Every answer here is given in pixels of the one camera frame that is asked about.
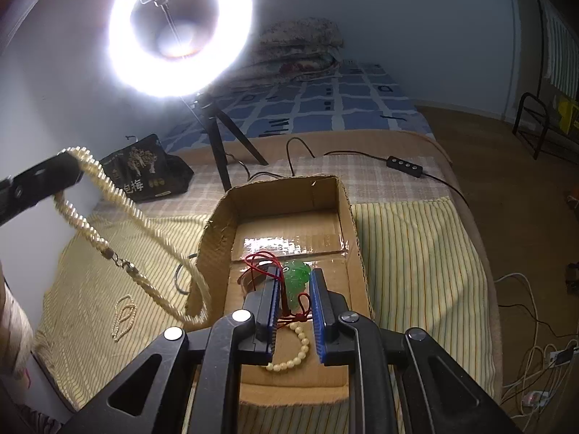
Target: black plastic bag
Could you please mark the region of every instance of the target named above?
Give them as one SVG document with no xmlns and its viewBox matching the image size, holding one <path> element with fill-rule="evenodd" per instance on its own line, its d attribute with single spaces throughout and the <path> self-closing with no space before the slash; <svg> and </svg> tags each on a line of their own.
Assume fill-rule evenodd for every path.
<svg viewBox="0 0 579 434">
<path fill-rule="evenodd" d="M 182 194 L 193 178 L 187 163 L 165 153 L 154 133 L 106 156 L 101 165 L 115 186 L 136 203 Z"/>
</svg>

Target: bed sheet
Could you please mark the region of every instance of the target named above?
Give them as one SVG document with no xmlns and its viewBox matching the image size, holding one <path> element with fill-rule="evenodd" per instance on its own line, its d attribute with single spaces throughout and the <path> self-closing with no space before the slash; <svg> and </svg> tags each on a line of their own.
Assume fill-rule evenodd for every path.
<svg viewBox="0 0 579 434">
<path fill-rule="evenodd" d="M 425 117 L 378 63 L 346 60 L 334 76 L 249 88 L 215 100 L 249 138 L 354 129 L 410 131 L 434 138 Z M 192 117 L 161 139 L 166 152 L 209 145 Z M 235 140 L 221 123 L 219 129 L 224 141 Z"/>
</svg>

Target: cardboard box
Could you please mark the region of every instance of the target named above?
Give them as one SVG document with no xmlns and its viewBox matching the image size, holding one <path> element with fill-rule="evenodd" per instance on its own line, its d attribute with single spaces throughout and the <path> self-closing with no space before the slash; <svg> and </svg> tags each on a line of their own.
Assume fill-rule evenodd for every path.
<svg viewBox="0 0 579 434">
<path fill-rule="evenodd" d="M 281 261 L 295 258 L 322 268 L 329 290 L 343 294 L 351 309 L 370 315 L 350 203 L 337 177 L 248 183 L 224 195 L 204 230 L 196 263 L 211 292 L 210 324 L 243 305 L 242 289 L 237 283 L 247 269 L 242 259 L 259 250 L 271 251 Z M 193 315 L 199 308 L 199 291 L 192 288 L 187 311 Z M 283 373 L 244 366 L 240 401 L 280 406 L 331 403 L 348 397 L 347 368 L 321 365 L 312 324 L 302 326 L 312 341 L 305 361 Z M 285 362 L 298 350 L 294 333 L 280 329 L 274 362 Z"/>
</svg>

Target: black tripod stand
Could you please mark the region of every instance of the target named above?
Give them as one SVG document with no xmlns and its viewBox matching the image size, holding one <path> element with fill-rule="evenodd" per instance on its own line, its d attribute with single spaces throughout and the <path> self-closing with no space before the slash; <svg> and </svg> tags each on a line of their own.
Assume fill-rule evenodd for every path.
<svg viewBox="0 0 579 434">
<path fill-rule="evenodd" d="M 153 2 L 155 6 L 161 8 L 173 36 L 177 40 L 179 46 L 182 47 L 181 38 L 179 37 L 175 22 L 173 21 L 173 17 L 169 11 L 169 0 L 141 0 L 142 4 L 147 4 L 149 2 Z M 265 161 L 245 134 L 241 132 L 239 127 L 227 114 L 217 107 L 211 95 L 207 93 L 197 93 L 195 100 L 191 104 L 187 103 L 183 97 L 181 99 L 183 103 L 189 107 L 190 111 L 209 135 L 209 143 L 211 144 L 213 156 L 215 157 L 215 164 L 217 165 L 219 177 L 221 178 L 221 183 L 223 184 L 223 189 L 225 191 L 231 189 L 231 180 L 229 178 L 229 172 L 227 171 L 227 158 L 225 156 L 223 140 L 221 139 L 221 133 L 219 132 L 219 127 L 217 125 L 218 119 L 233 135 L 235 135 L 237 140 L 243 144 L 260 165 L 267 165 L 267 161 Z"/>
<path fill-rule="evenodd" d="M 231 180 L 229 179 L 229 172 L 227 171 L 227 158 L 225 156 L 223 140 L 221 139 L 221 133 L 219 132 L 219 126 L 217 125 L 218 119 L 232 134 L 235 135 L 236 139 L 242 143 L 260 165 L 267 165 L 267 161 L 265 161 L 245 134 L 241 132 L 239 127 L 227 114 L 225 114 L 225 112 L 217 107 L 211 95 L 207 93 L 199 93 L 191 105 L 185 100 L 183 100 L 183 102 L 189 107 L 193 115 L 207 132 L 207 135 L 209 135 L 209 143 L 225 191 L 231 189 Z"/>
</svg>

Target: wall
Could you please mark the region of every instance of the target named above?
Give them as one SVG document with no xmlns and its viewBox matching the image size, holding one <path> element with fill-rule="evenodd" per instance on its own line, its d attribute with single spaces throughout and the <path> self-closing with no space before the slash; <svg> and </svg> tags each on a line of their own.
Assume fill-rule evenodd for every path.
<svg viewBox="0 0 579 434">
<path fill-rule="evenodd" d="M 256 0 L 262 23 L 337 21 L 345 56 L 376 61 L 426 104 L 500 117 L 511 85 L 511 0 Z"/>
<path fill-rule="evenodd" d="M 117 82 L 106 54 L 111 4 L 40 0 L 0 56 L 0 177 L 16 175 L 68 146 L 87 146 L 101 158 L 127 145 L 124 135 L 162 135 L 184 114 L 176 101 L 140 95 Z M 67 197 L 89 213 L 99 194 L 83 179 Z M 33 328 L 72 235 L 50 199 L 0 228 L 2 267 Z M 28 404 L 65 418 L 34 363 L 30 370 Z"/>
</svg>

